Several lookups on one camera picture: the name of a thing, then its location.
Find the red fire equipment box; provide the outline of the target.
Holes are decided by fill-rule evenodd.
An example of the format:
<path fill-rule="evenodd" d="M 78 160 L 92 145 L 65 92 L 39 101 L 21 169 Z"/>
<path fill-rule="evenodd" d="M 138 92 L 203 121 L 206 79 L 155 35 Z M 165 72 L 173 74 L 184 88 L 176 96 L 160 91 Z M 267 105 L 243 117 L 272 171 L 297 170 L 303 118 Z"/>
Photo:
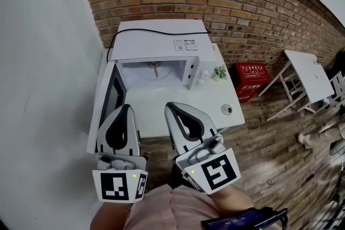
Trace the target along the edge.
<path fill-rule="evenodd" d="M 262 63 L 236 63 L 232 71 L 234 88 L 240 103 L 245 103 L 261 87 L 270 82 L 269 74 Z"/>

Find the white folding table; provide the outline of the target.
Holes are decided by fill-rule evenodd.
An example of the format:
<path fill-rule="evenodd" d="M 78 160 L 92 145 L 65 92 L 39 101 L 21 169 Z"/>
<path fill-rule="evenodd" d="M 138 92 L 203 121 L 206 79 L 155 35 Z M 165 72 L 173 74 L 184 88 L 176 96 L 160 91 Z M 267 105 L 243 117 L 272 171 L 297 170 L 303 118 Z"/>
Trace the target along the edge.
<path fill-rule="evenodd" d="M 297 112 L 306 110 L 312 114 L 316 114 L 317 111 L 312 108 L 312 105 L 318 103 L 321 100 L 325 100 L 326 98 L 334 94 L 334 90 L 325 73 L 325 70 L 319 63 L 317 57 L 313 54 L 291 50 L 284 50 L 284 54 L 288 59 L 284 67 L 277 73 L 277 75 L 271 80 L 271 82 L 267 86 L 265 86 L 265 88 L 258 94 L 258 96 L 262 96 L 277 80 L 280 81 L 280 75 L 288 76 L 291 73 L 296 73 L 300 78 L 307 94 L 304 97 L 307 98 L 307 102 L 303 104 L 297 110 Z M 295 104 L 291 104 L 289 101 L 286 107 L 268 117 L 266 120 L 271 121 L 275 119 L 294 105 Z"/>

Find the dark screen device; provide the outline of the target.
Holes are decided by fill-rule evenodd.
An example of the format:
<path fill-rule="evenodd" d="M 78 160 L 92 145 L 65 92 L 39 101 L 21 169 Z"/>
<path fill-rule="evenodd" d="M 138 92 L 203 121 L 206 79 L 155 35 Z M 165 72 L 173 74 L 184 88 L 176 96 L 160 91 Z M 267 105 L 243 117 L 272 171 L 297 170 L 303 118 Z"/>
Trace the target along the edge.
<path fill-rule="evenodd" d="M 215 218 L 201 221 L 203 230 L 286 230 L 287 208 L 279 211 L 271 207 L 248 208 L 231 218 Z"/>

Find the person's pink shirt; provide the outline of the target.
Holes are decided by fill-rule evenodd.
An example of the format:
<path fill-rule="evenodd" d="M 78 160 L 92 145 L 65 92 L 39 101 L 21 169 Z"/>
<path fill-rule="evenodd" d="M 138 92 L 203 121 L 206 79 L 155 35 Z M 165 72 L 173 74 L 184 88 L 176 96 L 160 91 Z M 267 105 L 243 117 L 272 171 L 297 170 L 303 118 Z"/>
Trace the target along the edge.
<path fill-rule="evenodd" d="M 183 185 L 163 185 L 132 205 L 123 230 L 202 230 L 202 221 L 218 217 L 207 195 Z"/>

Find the white wooden chair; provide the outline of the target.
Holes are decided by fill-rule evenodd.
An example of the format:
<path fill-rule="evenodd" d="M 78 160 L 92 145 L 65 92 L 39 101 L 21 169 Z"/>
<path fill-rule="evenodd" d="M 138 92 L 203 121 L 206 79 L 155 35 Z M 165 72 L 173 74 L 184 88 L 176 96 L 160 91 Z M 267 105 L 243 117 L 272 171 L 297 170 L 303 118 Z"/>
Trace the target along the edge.
<path fill-rule="evenodd" d="M 288 76 L 280 75 L 279 79 L 291 104 L 296 104 L 307 95 L 296 73 L 291 73 Z"/>

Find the person's right forearm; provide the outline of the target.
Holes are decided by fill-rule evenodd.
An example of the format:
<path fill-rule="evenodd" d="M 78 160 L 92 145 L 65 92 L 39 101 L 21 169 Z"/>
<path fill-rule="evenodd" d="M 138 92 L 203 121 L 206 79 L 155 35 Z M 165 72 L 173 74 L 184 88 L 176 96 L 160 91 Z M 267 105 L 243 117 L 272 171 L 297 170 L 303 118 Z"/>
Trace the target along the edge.
<path fill-rule="evenodd" d="M 211 198 L 221 215 L 234 215 L 254 207 L 252 199 L 233 185 L 213 193 Z"/>

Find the white microwave oven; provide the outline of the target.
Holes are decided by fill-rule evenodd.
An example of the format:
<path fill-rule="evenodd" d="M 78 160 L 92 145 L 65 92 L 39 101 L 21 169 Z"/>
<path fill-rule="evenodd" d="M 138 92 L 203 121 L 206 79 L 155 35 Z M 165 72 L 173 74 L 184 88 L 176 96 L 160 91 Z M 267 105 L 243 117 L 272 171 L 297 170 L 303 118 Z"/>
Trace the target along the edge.
<path fill-rule="evenodd" d="M 126 90 L 200 87 L 217 67 L 208 32 L 196 19 L 122 22 L 110 61 Z"/>

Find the microwave door with dark window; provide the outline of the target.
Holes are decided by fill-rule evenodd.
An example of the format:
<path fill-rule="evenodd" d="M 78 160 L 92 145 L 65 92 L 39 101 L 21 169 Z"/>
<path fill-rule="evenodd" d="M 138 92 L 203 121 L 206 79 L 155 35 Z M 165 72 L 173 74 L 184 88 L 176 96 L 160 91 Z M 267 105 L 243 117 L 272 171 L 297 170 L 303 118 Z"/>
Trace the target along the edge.
<path fill-rule="evenodd" d="M 106 64 L 105 71 L 100 77 L 87 142 L 89 154 L 99 151 L 96 145 L 98 130 L 109 114 L 125 103 L 127 92 L 115 61 Z"/>

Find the small potted green plant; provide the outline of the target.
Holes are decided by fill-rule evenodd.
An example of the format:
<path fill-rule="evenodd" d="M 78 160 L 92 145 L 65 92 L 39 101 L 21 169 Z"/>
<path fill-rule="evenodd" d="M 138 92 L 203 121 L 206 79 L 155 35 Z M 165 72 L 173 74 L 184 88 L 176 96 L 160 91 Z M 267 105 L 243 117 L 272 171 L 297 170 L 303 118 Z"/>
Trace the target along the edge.
<path fill-rule="evenodd" d="M 224 65 L 215 67 L 212 76 L 215 81 L 221 81 L 227 79 L 227 68 Z"/>

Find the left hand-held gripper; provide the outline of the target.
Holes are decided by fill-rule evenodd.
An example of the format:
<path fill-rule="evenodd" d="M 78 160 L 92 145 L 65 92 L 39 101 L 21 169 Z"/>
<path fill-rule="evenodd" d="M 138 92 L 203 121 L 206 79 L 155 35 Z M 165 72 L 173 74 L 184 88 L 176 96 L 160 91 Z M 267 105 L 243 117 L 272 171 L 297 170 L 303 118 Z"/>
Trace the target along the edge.
<path fill-rule="evenodd" d="M 97 169 L 92 171 L 100 201 L 138 202 L 143 199 L 148 172 L 147 159 L 139 156 L 139 144 L 134 111 L 124 104 L 111 112 L 98 130 L 98 150 L 108 153 L 96 156 Z"/>

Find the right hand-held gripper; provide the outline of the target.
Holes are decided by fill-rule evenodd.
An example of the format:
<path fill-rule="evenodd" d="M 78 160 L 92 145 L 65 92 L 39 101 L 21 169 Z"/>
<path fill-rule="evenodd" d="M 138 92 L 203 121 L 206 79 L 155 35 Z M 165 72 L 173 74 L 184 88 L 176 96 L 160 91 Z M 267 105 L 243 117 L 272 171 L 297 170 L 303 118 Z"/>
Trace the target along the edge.
<path fill-rule="evenodd" d="M 164 115 L 179 154 L 175 164 L 197 191 L 211 195 L 241 178 L 233 150 L 225 147 L 222 135 L 216 135 L 209 115 L 179 102 L 168 102 Z"/>

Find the person's black trousers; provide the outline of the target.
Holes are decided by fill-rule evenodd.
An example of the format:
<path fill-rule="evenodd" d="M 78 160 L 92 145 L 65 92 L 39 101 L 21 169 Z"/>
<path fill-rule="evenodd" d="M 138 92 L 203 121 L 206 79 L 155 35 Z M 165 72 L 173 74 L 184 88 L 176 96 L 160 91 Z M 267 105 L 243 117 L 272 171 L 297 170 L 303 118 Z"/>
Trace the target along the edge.
<path fill-rule="evenodd" d="M 168 185 L 172 189 L 176 189 L 180 186 L 190 187 L 189 182 L 183 178 L 179 168 L 175 164 L 172 166 L 171 176 L 170 180 L 168 181 Z"/>

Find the round glass turntable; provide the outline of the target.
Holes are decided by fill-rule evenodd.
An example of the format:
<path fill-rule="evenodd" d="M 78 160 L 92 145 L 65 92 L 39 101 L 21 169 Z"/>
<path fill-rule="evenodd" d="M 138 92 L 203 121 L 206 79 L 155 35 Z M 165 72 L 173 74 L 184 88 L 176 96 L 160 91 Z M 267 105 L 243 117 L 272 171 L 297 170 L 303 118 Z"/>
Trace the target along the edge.
<path fill-rule="evenodd" d="M 189 90 L 184 88 L 148 88 L 139 89 L 139 110 L 144 118 L 149 117 L 155 126 L 167 128 L 165 106 L 168 102 L 185 102 Z"/>

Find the person's left forearm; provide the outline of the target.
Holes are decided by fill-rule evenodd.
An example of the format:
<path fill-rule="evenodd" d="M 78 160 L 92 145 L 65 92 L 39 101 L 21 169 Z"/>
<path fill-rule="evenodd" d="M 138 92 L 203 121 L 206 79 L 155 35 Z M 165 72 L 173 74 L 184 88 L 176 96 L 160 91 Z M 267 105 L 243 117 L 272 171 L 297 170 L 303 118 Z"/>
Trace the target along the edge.
<path fill-rule="evenodd" d="M 89 230 L 123 230 L 132 205 L 104 203 L 92 219 Z"/>

